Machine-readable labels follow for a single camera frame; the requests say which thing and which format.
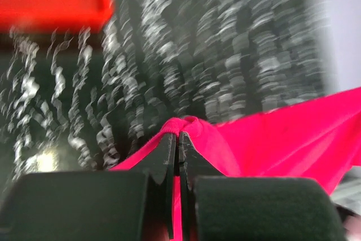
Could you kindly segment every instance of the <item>white wall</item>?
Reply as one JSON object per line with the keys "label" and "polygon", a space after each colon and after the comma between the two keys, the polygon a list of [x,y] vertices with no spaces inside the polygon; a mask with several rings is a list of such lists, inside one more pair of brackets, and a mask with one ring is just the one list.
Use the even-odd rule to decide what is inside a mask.
{"label": "white wall", "polygon": [[318,30],[328,92],[360,87],[361,0],[309,0],[309,4],[324,7],[328,18],[328,27]]}

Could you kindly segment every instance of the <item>marble pattern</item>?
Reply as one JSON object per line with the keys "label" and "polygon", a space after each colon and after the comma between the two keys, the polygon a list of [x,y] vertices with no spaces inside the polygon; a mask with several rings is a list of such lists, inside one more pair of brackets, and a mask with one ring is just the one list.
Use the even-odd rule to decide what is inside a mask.
{"label": "marble pattern", "polygon": [[95,46],[89,29],[55,31],[46,48],[10,32],[1,187],[29,172],[108,169],[173,116],[230,121],[324,94],[305,0],[114,2]]}

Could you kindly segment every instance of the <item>red fabric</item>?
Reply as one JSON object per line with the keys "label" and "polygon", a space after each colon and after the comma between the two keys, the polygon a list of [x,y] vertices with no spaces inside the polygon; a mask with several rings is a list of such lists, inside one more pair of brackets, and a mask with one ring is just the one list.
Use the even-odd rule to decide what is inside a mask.
{"label": "red fabric", "polygon": [[[146,157],[165,133],[190,135],[195,149],[229,177],[305,177],[330,194],[361,165],[361,88],[211,125],[196,117],[170,119],[143,148],[113,170]],[[174,240],[182,240],[181,201],[175,188]]]}

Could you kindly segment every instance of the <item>red tray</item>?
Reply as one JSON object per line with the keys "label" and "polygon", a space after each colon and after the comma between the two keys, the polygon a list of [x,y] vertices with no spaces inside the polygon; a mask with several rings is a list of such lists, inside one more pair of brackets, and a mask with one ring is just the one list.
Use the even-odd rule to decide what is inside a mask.
{"label": "red tray", "polygon": [[0,0],[0,32],[99,32],[112,13],[112,0]]}

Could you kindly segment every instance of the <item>bright pink fabric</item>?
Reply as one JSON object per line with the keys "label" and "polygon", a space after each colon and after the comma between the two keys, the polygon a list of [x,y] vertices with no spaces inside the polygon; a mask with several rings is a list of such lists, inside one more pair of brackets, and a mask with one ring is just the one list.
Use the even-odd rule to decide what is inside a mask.
{"label": "bright pink fabric", "polygon": [[[226,176],[312,178],[330,194],[353,165],[361,165],[361,88],[224,124],[173,118],[113,170],[131,168],[165,133],[180,132],[188,133],[199,154]],[[179,188],[174,197],[174,240],[180,241]]]}

